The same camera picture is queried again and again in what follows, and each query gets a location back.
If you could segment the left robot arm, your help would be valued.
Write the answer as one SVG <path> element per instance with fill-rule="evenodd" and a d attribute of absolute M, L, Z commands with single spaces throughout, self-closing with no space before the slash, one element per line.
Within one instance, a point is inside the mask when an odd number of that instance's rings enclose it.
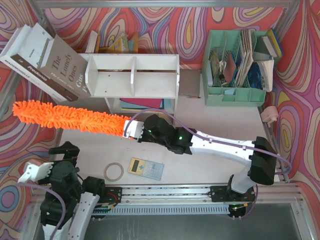
<path fill-rule="evenodd" d="M 50 155 L 62 154 L 61 160 L 51 162 L 47 176 L 40 185 L 50 184 L 40 205 L 40 222 L 49 240 L 82 240 L 93 210 L 106 192 L 105 181 L 88 176 L 79 181 L 76 166 L 80 149 L 66 141 L 51 148 Z"/>

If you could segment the orange microfiber duster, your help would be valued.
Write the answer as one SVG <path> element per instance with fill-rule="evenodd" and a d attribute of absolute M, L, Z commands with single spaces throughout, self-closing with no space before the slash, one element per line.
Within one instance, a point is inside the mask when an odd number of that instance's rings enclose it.
<path fill-rule="evenodd" d="M 128 116 L 92 111 L 64 105 L 53 105 L 39 100 L 16 101 L 13 115 L 26 124 L 37 124 L 42 128 L 79 130 L 121 137 Z"/>

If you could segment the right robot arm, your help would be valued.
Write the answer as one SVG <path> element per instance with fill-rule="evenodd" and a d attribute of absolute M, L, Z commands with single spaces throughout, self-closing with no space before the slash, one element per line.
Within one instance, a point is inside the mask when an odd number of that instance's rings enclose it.
<path fill-rule="evenodd" d="M 173 127 L 154 114 L 144 121 L 139 141 L 161 145 L 178 155 L 212 154 L 242 164 L 244 168 L 229 179 L 230 189 L 239 194 L 256 184 L 271 186 L 275 182 L 279 156 L 261 136 L 253 141 L 216 137 L 185 126 Z"/>

